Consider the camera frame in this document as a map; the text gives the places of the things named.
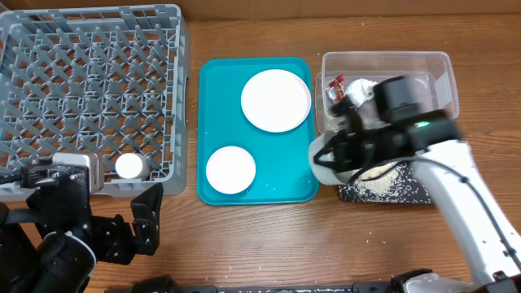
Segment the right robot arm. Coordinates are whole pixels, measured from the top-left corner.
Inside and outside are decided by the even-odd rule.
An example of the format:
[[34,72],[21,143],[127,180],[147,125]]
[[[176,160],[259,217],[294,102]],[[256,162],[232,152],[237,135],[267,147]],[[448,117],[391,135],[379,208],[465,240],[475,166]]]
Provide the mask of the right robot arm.
[[475,165],[469,143],[442,109],[424,112],[405,76],[379,82],[372,96],[383,126],[367,129],[348,97],[333,106],[347,124],[309,145],[309,165],[324,185],[348,185],[372,168],[408,163],[443,214],[466,258],[470,282],[430,269],[395,276],[388,292],[518,292],[520,235]]

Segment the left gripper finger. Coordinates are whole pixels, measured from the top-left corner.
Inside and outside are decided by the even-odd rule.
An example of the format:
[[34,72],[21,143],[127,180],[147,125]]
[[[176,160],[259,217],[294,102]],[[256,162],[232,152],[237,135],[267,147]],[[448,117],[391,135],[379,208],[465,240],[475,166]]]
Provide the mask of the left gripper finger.
[[86,166],[34,164],[20,170],[26,200],[46,222],[80,222],[90,216],[90,172]]
[[156,183],[131,201],[134,246],[139,255],[153,256],[160,245],[160,208],[164,188]]

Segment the white wrapper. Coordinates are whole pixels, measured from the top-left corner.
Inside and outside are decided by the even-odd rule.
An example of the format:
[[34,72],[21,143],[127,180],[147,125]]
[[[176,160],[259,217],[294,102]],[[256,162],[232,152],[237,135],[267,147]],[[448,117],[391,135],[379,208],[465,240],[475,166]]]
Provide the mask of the white wrapper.
[[376,85],[376,81],[363,78],[357,79],[347,86],[346,95],[355,107],[360,107],[374,97],[374,87]]

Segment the grey bowl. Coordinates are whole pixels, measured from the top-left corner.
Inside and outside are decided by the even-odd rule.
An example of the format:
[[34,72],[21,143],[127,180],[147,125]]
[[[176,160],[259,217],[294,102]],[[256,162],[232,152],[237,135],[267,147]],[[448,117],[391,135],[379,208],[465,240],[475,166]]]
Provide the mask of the grey bowl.
[[346,185],[348,180],[357,172],[357,169],[337,173],[332,168],[325,167],[322,163],[334,163],[332,151],[324,151],[326,144],[335,136],[335,132],[327,131],[315,138],[309,145],[308,159],[313,175],[320,183],[327,186]]

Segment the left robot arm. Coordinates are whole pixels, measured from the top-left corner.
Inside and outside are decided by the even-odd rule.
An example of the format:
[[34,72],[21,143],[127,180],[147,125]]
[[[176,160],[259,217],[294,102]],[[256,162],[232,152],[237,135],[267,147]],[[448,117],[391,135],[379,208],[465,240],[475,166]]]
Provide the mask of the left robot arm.
[[131,201],[128,223],[92,213],[86,166],[35,164],[1,182],[34,189],[26,208],[1,206],[3,292],[83,292],[98,263],[128,265],[160,244],[160,183]]

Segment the white cup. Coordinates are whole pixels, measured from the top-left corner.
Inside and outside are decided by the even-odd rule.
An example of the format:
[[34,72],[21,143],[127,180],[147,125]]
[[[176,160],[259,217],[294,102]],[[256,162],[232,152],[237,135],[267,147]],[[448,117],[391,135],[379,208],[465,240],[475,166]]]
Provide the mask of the white cup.
[[151,167],[144,155],[125,153],[116,160],[115,170],[119,178],[144,180],[149,177]]

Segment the red snack wrapper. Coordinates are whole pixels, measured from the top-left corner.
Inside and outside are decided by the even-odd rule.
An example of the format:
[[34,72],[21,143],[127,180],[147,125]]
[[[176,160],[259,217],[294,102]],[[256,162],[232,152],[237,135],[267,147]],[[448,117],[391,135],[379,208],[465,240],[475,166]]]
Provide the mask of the red snack wrapper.
[[330,101],[338,103],[344,99],[344,76],[338,75],[331,81],[326,89],[326,94]]

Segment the pink bowl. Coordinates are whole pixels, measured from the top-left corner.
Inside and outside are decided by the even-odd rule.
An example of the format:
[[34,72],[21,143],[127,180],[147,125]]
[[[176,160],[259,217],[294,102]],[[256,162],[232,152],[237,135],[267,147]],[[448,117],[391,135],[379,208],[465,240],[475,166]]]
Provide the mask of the pink bowl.
[[224,146],[209,157],[206,178],[210,186],[225,195],[245,191],[256,176],[256,162],[239,146]]

